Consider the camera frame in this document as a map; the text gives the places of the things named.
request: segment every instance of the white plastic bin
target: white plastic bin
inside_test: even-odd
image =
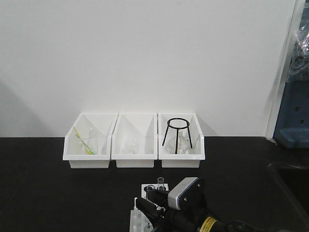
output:
[[[63,160],[68,160],[71,168],[108,168],[117,116],[81,113],[65,137]],[[85,145],[76,136],[74,127],[95,154],[88,154]]]
[[[176,143],[173,143],[173,137],[176,136],[176,129],[169,128],[164,146],[162,146],[168,120],[171,118],[184,118],[189,121],[190,134],[192,141],[191,146],[186,149],[184,154],[175,154]],[[175,127],[184,127],[181,120],[173,121]],[[185,140],[189,141],[188,130],[182,129]],[[201,160],[205,159],[204,150],[204,135],[200,128],[195,113],[188,114],[158,114],[158,147],[159,147],[159,160],[162,160],[163,168],[198,168]]]
[[[118,168],[153,168],[157,151],[156,114],[119,114],[112,136]]]

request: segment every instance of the black countertop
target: black countertop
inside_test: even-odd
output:
[[[206,137],[199,169],[71,169],[63,138],[0,138],[1,232],[128,232],[140,185],[159,176],[172,188],[203,177],[209,208],[223,222],[261,229],[309,230],[269,170],[272,163],[303,165],[308,150],[286,150],[258,137]]]

